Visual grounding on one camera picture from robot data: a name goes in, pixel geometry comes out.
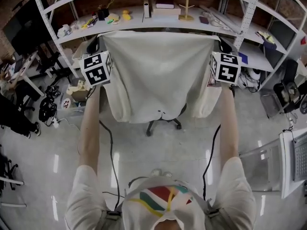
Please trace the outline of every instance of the red object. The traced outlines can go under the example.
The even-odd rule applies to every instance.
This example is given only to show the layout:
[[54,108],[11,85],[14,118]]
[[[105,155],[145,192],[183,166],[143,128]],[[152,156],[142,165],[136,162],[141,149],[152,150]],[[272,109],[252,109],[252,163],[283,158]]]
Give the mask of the red object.
[[301,45],[306,44],[306,37],[304,36],[303,39],[301,40]]

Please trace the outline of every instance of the brick wall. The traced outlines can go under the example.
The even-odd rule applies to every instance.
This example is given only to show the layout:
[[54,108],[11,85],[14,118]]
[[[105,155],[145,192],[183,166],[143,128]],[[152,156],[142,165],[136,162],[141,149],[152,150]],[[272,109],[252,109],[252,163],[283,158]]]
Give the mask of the brick wall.
[[[0,58],[9,57],[14,49],[5,37],[2,29],[5,24],[13,17],[17,12],[12,12],[12,8],[21,0],[0,0]],[[101,4],[106,6],[110,0],[76,0],[75,7],[79,16],[88,15],[93,11],[96,11],[97,7]],[[204,5],[206,7],[218,8],[220,0],[190,0],[190,4],[194,4],[196,7],[199,5]],[[277,0],[260,0],[261,2],[268,4],[271,8],[275,8]],[[175,0],[176,3],[184,4],[185,0]],[[128,6],[138,6],[142,5],[143,0],[115,0],[110,8],[122,8]],[[229,0],[227,11],[228,14],[242,17],[243,12],[239,3],[239,0]],[[299,17],[302,12],[297,8],[297,5],[291,0],[282,0],[279,12],[285,17]],[[270,22],[271,15],[267,12],[257,8],[253,17],[253,22],[261,26],[266,27]],[[55,10],[54,20],[59,25],[68,23],[70,24],[74,18],[68,4],[61,6]]]

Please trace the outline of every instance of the perforated metal post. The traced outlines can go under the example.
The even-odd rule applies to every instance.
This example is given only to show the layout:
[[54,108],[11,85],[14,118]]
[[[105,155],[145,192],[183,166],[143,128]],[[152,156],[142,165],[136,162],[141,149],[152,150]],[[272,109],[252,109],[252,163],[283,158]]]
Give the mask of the perforated metal post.
[[241,44],[244,40],[245,33],[248,31],[251,19],[253,18],[255,9],[256,9],[256,4],[258,0],[250,0],[248,3],[248,6],[246,8],[243,20],[242,20],[242,25],[241,25],[241,31],[243,32],[241,35],[236,37],[236,40],[234,42],[234,46],[236,47],[237,50],[240,49]]
[[41,16],[42,16],[42,18],[43,18],[43,21],[44,21],[44,23],[45,23],[45,26],[46,26],[48,32],[50,33],[50,36],[51,36],[51,38],[52,38],[54,44],[55,44],[56,47],[58,48],[59,53],[62,55],[64,61],[66,62],[66,64],[68,65],[68,67],[70,68],[70,70],[72,71],[72,73],[74,74],[74,76],[75,76],[76,78],[78,78],[79,76],[78,76],[77,72],[75,71],[75,69],[72,68],[72,65],[71,65],[71,63],[69,62],[69,60],[67,59],[67,57],[66,57],[66,55],[65,55],[65,53],[64,53],[64,50],[63,50],[61,44],[58,44],[58,43],[57,43],[58,37],[56,36],[56,34],[55,34],[55,32],[54,32],[54,30],[53,30],[53,28],[52,28],[52,26],[51,26],[51,23],[49,22],[49,19],[48,19],[48,17],[47,17],[47,14],[44,13],[44,7],[43,7],[43,4],[42,4],[42,1],[41,1],[41,0],[35,0],[35,1],[36,1],[38,10],[39,10],[39,12],[40,12],[40,14],[41,14]]

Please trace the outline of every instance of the black television screen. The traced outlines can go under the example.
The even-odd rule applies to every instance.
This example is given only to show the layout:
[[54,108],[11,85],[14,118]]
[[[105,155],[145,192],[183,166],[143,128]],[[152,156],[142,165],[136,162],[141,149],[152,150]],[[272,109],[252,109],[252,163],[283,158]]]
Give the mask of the black television screen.
[[[47,8],[47,0],[41,0]],[[52,23],[57,33],[57,26]],[[31,54],[36,47],[51,40],[51,36],[40,15],[35,0],[29,0],[5,25],[3,31],[11,45],[19,55]]]

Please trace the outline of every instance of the stack of books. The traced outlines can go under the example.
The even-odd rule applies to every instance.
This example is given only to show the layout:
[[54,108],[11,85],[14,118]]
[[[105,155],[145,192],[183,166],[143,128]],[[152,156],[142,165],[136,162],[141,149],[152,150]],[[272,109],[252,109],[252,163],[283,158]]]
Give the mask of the stack of books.
[[178,20],[181,14],[180,7],[174,0],[155,0],[152,5],[152,18],[154,20]]

